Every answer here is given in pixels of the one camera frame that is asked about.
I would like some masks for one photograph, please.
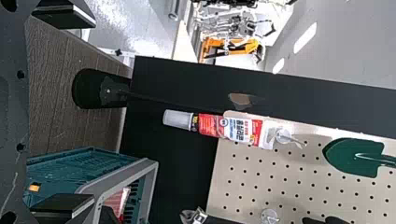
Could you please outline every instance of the teal plastic crate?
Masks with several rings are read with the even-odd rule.
[[[138,159],[94,147],[31,158],[23,200],[32,207],[53,194],[74,193],[81,185],[135,161]],[[39,185],[39,191],[29,190],[32,184]]]

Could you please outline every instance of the green shovel blade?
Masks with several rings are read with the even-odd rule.
[[[340,138],[323,148],[323,155],[339,171],[376,178],[380,166],[396,168],[396,158],[382,155],[383,151],[383,143]]]

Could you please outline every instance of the pegboard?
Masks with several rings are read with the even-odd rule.
[[[208,214],[261,223],[262,209],[272,208],[281,224],[328,216],[351,224],[396,223],[396,170],[381,167],[375,179],[348,175],[330,166],[322,154],[332,140],[354,137],[383,142],[384,153],[396,156],[396,140],[233,111],[224,116],[277,121],[307,146],[276,144],[275,150],[264,150],[220,139]]]

